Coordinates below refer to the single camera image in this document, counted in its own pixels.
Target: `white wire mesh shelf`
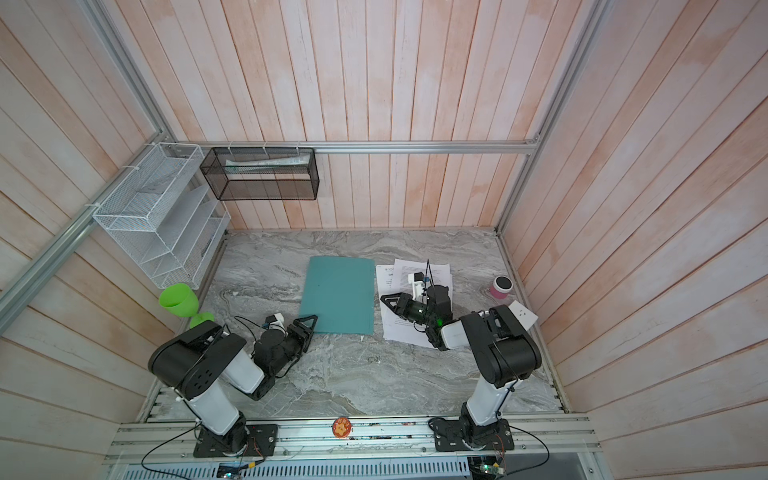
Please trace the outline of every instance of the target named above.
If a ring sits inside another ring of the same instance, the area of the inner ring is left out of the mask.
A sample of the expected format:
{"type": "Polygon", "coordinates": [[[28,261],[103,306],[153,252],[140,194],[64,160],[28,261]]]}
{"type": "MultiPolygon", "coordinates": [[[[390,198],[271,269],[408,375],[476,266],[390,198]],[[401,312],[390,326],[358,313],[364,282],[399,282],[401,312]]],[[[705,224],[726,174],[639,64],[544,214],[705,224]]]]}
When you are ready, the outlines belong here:
{"type": "Polygon", "coordinates": [[[202,158],[197,145],[156,145],[94,215],[160,288],[198,288],[229,224],[207,185],[184,192],[202,158]]]}
{"type": "Polygon", "coordinates": [[[105,230],[156,231],[203,161],[198,145],[157,144],[104,200],[105,230]]]}
{"type": "Polygon", "coordinates": [[[229,222],[230,215],[228,213],[224,214],[223,217],[209,217],[184,265],[153,278],[155,285],[166,288],[175,283],[188,283],[192,288],[198,288],[229,222]]]}

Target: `pink cup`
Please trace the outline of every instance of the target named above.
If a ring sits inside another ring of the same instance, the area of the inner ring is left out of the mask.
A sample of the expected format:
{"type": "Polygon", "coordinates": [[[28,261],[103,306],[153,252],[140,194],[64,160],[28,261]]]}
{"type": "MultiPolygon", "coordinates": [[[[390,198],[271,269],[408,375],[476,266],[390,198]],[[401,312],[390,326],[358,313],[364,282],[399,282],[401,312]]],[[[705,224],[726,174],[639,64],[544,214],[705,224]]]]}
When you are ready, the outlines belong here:
{"type": "Polygon", "coordinates": [[[503,300],[512,291],[512,281],[506,276],[497,276],[491,283],[491,295],[494,298],[503,300]]]}

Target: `black cable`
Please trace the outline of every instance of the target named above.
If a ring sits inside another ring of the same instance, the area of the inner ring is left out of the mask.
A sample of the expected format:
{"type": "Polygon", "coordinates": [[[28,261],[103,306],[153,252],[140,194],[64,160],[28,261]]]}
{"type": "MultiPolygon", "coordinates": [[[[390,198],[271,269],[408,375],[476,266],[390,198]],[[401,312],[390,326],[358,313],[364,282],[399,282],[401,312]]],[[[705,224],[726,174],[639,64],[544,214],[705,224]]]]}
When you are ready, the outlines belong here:
{"type": "Polygon", "coordinates": [[[254,341],[254,342],[256,342],[256,334],[255,334],[255,333],[253,333],[253,330],[251,330],[251,329],[250,329],[250,327],[249,327],[248,325],[246,325],[246,323],[245,323],[245,322],[241,322],[240,320],[238,320],[236,316],[235,316],[235,317],[233,317],[233,318],[234,318],[234,319],[235,319],[237,322],[240,322],[240,325],[244,326],[244,327],[246,328],[246,330],[248,330],[248,331],[250,332],[250,335],[253,337],[253,341],[254,341]]]}
{"type": "Polygon", "coordinates": [[[284,374],[277,375],[277,376],[275,376],[275,378],[276,379],[282,379],[284,376],[288,375],[288,372],[290,372],[290,370],[293,368],[294,365],[296,365],[299,362],[299,360],[301,360],[301,355],[299,355],[295,360],[293,360],[293,363],[288,365],[288,370],[286,370],[286,372],[284,374]]]}
{"type": "Polygon", "coordinates": [[[259,325],[258,323],[254,322],[254,321],[253,321],[253,320],[251,320],[251,319],[247,319],[247,318],[246,318],[246,317],[244,317],[244,316],[235,315],[234,317],[235,317],[236,319],[238,319],[238,318],[239,318],[239,319],[241,319],[241,320],[245,320],[245,321],[246,321],[246,322],[248,322],[248,323],[252,323],[253,325],[255,325],[255,326],[258,326],[259,328],[266,330],[266,327],[265,327],[264,325],[259,325]]]}
{"type": "Polygon", "coordinates": [[[549,456],[550,456],[550,454],[549,454],[549,447],[547,447],[547,444],[546,444],[546,443],[544,443],[544,442],[542,442],[542,441],[541,441],[541,439],[540,439],[539,437],[537,437],[536,435],[534,435],[534,434],[532,434],[532,433],[530,433],[530,432],[526,432],[526,431],[525,431],[525,430],[523,430],[523,429],[519,429],[519,428],[517,428],[517,427],[514,427],[514,426],[512,426],[512,425],[510,425],[510,426],[509,426],[509,428],[511,428],[511,429],[515,429],[515,430],[519,430],[520,432],[523,432],[523,433],[525,433],[525,434],[528,434],[528,435],[530,435],[531,437],[533,437],[533,438],[537,439],[537,440],[539,441],[539,443],[541,443],[541,444],[544,446],[544,448],[547,450],[547,458],[545,458],[545,459],[544,459],[544,461],[543,461],[542,463],[538,463],[538,464],[536,464],[536,465],[531,465],[530,467],[525,467],[525,468],[518,468],[517,470],[512,470],[512,471],[511,471],[511,472],[509,472],[507,475],[503,476],[503,477],[502,477],[502,480],[503,480],[504,478],[509,478],[509,476],[510,476],[510,475],[513,475],[513,474],[515,474],[515,473],[523,472],[523,471],[525,471],[525,470],[531,470],[532,468],[536,468],[536,467],[541,467],[543,464],[545,464],[545,463],[549,462],[549,456]]]}
{"type": "Polygon", "coordinates": [[[166,443],[172,442],[172,441],[174,441],[175,439],[178,439],[179,437],[181,437],[182,435],[186,435],[187,433],[191,432],[192,430],[195,430],[195,429],[197,428],[197,426],[198,426],[198,425],[199,425],[199,424],[195,423],[194,427],[192,427],[191,429],[189,429],[189,430],[186,430],[186,431],[184,431],[184,432],[182,432],[182,433],[180,433],[180,434],[176,435],[176,436],[175,436],[175,437],[173,437],[172,439],[166,440],[165,442],[163,442],[163,443],[161,443],[161,444],[159,444],[159,445],[155,446],[153,449],[151,449],[149,452],[147,452],[147,454],[146,454],[146,455],[145,455],[145,456],[144,456],[144,457],[141,459],[141,466],[142,466],[142,467],[144,467],[144,470],[149,470],[150,472],[155,472],[155,473],[164,473],[165,475],[172,475],[172,476],[174,476],[174,477],[178,477],[178,478],[184,478],[184,480],[192,480],[192,479],[191,479],[191,478],[189,478],[189,477],[185,477],[185,476],[183,476],[183,475],[179,475],[179,474],[177,474],[177,473],[173,473],[173,472],[163,472],[162,470],[155,470],[154,468],[149,468],[149,467],[147,467],[147,466],[144,464],[144,460],[146,460],[146,459],[147,459],[147,457],[149,456],[149,454],[151,454],[152,452],[154,452],[155,450],[157,450],[157,449],[158,449],[158,448],[160,448],[161,446],[165,445],[166,443]]]}
{"type": "Polygon", "coordinates": [[[447,437],[448,435],[446,435],[444,432],[440,432],[437,428],[437,425],[433,423],[435,420],[441,420],[443,422],[447,422],[448,420],[442,417],[432,417],[427,421],[427,426],[430,430],[432,430],[435,434],[440,435],[441,437],[447,437]]]}

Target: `white paper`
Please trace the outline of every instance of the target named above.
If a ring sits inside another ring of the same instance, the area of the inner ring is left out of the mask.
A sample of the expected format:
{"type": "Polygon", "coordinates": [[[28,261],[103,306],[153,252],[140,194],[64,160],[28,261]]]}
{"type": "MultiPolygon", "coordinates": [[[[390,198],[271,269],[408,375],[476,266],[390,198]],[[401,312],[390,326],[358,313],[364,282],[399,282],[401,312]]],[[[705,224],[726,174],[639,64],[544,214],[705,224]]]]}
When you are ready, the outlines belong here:
{"type": "MultiPolygon", "coordinates": [[[[408,260],[395,260],[395,268],[392,271],[392,278],[393,283],[395,285],[396,290],[394,293],[397,292],[405,292],[405,293],[412,293],[412,287],[411,284],[408,283],[408,275],[411,273],[424,273],[427,267],[427,262],[421,263],[421,262],[411,262],[408,260]]],[[[432,277],[432,282],[435,285],[443,285],[448,287],[448,297],[453,301],[453,275],[451,275],[451,264],[446,263],[445,265],[432,265],[429,264],[429,272],[428,274],[432,277]]],[[[422,301],[422,299],[415,298],[417,302],[422,301]]]]}
{"type": "MultiPolygon", "coordinates": [[[[376,265],[376,285],[379,288],[379,298],[381,295],[389,295],[402,291],[410,293],[410,284],[407,285],[405,290],[401,290],[392,285],[392,273],[394,269],[394,265],[376,265]]],[[[395,315],[395,313],[391,311],[389,307],[384,305],[384,302],[381,300],[379,301],[379,308],[382,313],[384,339],[410,343],[411,345],[425,346],[431,349],[435,348],[429,343],[426,333],[419,332],[416,330],[413,323],[403,320],[395,315]]]]}

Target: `round badge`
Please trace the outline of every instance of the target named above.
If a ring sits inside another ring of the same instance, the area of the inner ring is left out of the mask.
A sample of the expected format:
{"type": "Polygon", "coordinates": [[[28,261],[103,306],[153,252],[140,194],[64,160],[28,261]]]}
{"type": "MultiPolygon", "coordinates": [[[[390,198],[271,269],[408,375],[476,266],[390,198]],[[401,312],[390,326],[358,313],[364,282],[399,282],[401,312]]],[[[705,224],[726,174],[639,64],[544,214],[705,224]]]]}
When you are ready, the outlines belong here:
{"type": "Polygon", "coordinates": [[[333,423],[333,435],[338,439],[345,439],[352,431],[352,423],[346,417],[339,417],[333,423]]]}

